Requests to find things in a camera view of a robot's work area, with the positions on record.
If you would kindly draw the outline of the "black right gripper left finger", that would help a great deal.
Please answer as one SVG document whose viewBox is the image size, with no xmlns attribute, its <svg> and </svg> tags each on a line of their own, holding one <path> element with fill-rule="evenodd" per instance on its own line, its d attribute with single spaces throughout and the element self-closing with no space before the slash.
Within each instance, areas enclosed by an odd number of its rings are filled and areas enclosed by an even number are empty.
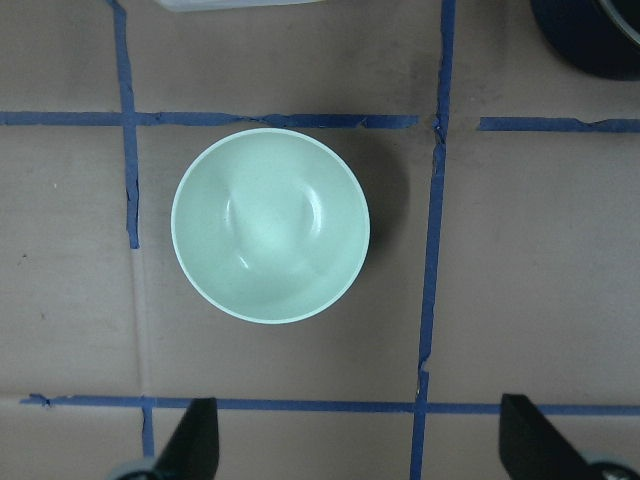
<svg viewBox="0 0 640 480">
<path fill-rule="evenodd" d="M 194 399 L 153 466 L 155 479 L 214 479 L 220 441 L 215 398 Z"/>
</svg>

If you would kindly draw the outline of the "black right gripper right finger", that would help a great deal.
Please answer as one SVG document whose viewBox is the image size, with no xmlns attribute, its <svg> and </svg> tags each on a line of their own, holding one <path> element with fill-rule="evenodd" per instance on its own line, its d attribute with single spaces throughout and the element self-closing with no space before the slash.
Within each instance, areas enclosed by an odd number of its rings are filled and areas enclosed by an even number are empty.
<svg viewBox="0 0 640 480">
<path fill-rule="evenodd" d="M 578 451 L 523 394 L 503 394 L 499 458 L 510 479 L 597 479 Z"/>
</svg>

